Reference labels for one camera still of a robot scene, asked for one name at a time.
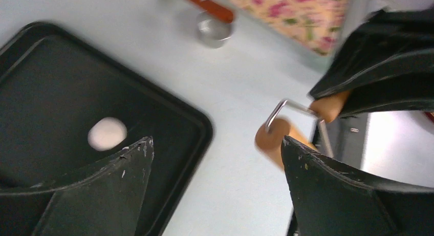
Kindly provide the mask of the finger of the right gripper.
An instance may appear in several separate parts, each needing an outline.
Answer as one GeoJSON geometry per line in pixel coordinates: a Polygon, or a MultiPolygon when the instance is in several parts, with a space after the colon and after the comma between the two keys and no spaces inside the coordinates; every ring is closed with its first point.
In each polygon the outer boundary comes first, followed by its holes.
{"type": "Polygon", "coordinates": [[[322,118],[433,111],[433,9],[379,10],[345,40],[311,89],[322,118]]]}

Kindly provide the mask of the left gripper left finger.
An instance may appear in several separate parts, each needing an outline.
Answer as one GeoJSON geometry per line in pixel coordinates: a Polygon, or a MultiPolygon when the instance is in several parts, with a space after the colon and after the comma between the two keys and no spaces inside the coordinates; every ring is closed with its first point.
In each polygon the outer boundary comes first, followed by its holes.
{"type": "Polygon", "coordinates": [[[1,190],[1,235],[134,235],[154,141],[31,187],[1,190]]]}

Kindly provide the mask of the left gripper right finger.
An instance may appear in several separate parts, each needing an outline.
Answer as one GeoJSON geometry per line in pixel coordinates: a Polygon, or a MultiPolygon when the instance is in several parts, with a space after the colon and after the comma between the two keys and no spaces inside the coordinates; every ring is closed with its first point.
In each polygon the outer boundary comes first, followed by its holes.
{"type": "Polygon", "coordinates": [[[433,189],[378,177],[286,136],[281,156],[302,235],[433,235],[433,189]]]}

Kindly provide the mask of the white dough ball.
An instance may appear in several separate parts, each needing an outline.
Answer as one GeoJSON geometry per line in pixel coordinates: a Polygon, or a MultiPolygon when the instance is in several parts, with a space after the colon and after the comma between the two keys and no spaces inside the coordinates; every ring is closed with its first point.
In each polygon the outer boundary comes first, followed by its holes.
{"type": "Polygon", "coordinates": [[[88,132],[88,144],[102,152],[113,149],[127,137],[125,124],[117,118],[105,117],[88,132]]]}

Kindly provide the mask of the wooden dough roller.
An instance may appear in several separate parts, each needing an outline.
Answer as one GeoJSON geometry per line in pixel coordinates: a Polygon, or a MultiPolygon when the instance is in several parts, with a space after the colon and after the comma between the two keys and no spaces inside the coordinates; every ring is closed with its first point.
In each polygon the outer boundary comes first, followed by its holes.
{"type": "Polygon", "coordinates": [[[317,126],[322,138],[325,155],[334,158],[326,124],[339,116],[350,94],[351,91],[348,90],[324,97],[312,102],[308,108],[290,99],[281,100],[265,123],[256,132],[255,146],[281,170],[284,170],[281,157],[281,144],[285,136],[292,137],[309,149],[316,150],[315,145],[298,130],[294,123],[286,118],[278,117],[279,112],[288,106],[317,119],[317,126]]]}

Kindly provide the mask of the black baking tray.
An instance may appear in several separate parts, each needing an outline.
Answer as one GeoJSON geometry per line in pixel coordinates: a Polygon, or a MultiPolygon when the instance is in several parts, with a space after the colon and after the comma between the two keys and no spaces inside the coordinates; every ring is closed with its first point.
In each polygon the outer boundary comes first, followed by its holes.
{"type": "Polygon", "coordinates": [[[154,159],[134,235],[162,235],[213,137],[209,118],[49,22],[1,46],[1,190],[55,180],[144,137],[154,159]],[[127,137],[108,151],[89,130],[113,117],[127,137]]]}

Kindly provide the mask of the floral cloth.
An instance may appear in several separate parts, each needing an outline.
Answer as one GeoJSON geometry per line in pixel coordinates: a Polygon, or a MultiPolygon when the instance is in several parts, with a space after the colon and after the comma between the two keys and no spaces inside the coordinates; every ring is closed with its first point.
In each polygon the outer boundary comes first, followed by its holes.
{"type": "Polygon", "coordinates": [[[350,0],[228,0],[321,56],[339,36],[350,0]]]}

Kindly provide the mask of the small round metal cup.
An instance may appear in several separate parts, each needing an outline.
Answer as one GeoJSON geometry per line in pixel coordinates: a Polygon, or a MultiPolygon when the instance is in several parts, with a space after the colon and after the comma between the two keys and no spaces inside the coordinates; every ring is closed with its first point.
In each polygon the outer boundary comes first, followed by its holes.
{"type": "Polygon", "coordinates": [[[202,44],[217,49],[232,37],[233,23],[224,23],[206,12],[202,12],[197,16],[196,34],[202,44]]]}

